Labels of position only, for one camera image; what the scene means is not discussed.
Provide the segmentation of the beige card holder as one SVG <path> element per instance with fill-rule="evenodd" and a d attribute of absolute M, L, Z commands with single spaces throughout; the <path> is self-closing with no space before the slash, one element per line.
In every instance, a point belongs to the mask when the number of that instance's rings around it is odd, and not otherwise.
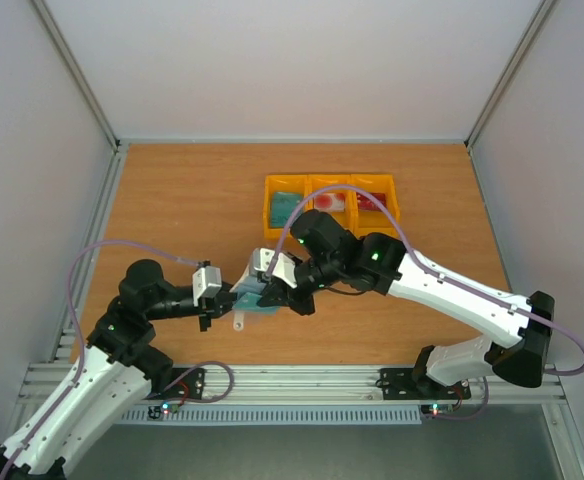
<path fill-rule="evenodd" d="M 251 267 L 246 267 L 239 280 L 231 287 L 230 292 L 236 295 L 233 304 L 232 326 L 235 331 L 242 331 L 245 327 L 246 319 L 254 315 L 273 315 L 279 308 L 262 307 L 258 302 L 262 298 L 265 284 L 258 279 L 258 274 Z"/>

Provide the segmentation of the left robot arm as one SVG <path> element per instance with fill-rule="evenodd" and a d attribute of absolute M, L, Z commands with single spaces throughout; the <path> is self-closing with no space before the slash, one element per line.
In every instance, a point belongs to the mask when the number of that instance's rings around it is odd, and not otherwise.
<path fill-rule="evenodd" d="M 219 268 L 199 264 L 189 286 L 174 286 L 161 265 L 133 263 L 82 345 L 77 361 L 39 410 L 0 444 L 0 479 L 64 479 L 90 446 L 131 406 L 165 397 L 174 386 L 187 393 L 172 359 L 152 347 L 156 320 L 195 317 L 201 330 L 237 300 Z"/>

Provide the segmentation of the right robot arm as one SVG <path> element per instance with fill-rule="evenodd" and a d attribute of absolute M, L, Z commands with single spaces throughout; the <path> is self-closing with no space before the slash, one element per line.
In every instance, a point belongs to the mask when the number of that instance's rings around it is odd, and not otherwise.
<path fill-rule="evenodd" d="M 265 248 L 252 255 L 249 271 L 264 286 L 259 307 L 287 307 L 311 315 L 315 293 L 335 283 L 360 293 L 414 301 L 480 335 L 452 346 L 422 348 L 405 391 L 432 398 L 463 380 L 489 375 L 523 388 L 541 385 L 551 339 L 551 296 L 537 291 L 525 297 L 488 288 L 431 263 L 389 235 L 356 237 L 318 210 L 301 214 L 291 232 L 307 259 Z"/>

